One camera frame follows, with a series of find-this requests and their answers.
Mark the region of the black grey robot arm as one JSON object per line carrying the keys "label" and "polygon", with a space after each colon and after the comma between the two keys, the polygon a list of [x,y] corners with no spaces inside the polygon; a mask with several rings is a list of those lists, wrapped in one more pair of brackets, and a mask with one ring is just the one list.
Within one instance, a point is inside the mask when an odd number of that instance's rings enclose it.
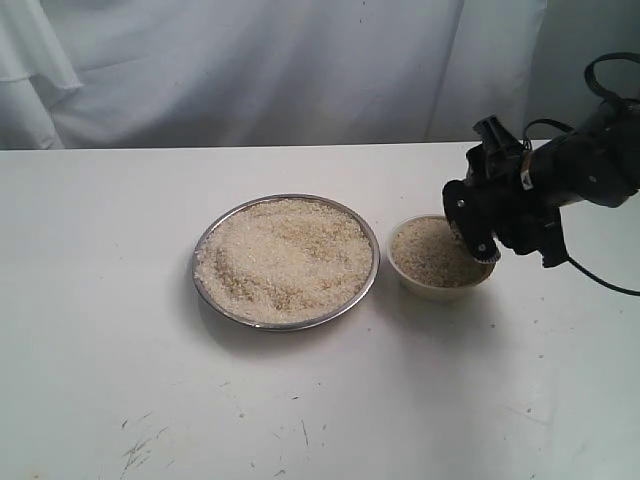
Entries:
{"label": "black grey robot arm", "polygon": [[504,245],[537,252],[546,268],[569,259],[560,209],[588,201],[617,208],[639,190],[639,107],[601,105],[585,123],[530,150],[494,117],[476,123],[479,145],[462,180],[443,188],[446,219],[471,256],[494,263]]}

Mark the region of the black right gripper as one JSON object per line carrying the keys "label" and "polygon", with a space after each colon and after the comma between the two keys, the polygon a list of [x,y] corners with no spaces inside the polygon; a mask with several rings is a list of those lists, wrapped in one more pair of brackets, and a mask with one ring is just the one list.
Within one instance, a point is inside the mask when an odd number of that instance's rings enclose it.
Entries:
{"label": "black right gripper", "polygon": [[523,186],[521,167],[528,154],[523,143],[494,115],[473,130],[481,143],[466,153],[465,178],[442,190],[447,222],[456,223],[473,253],[481,254],[484,244],[492,255],[503,245],[518,255],[538,252],[545,268],[567,262],[559,208]]}

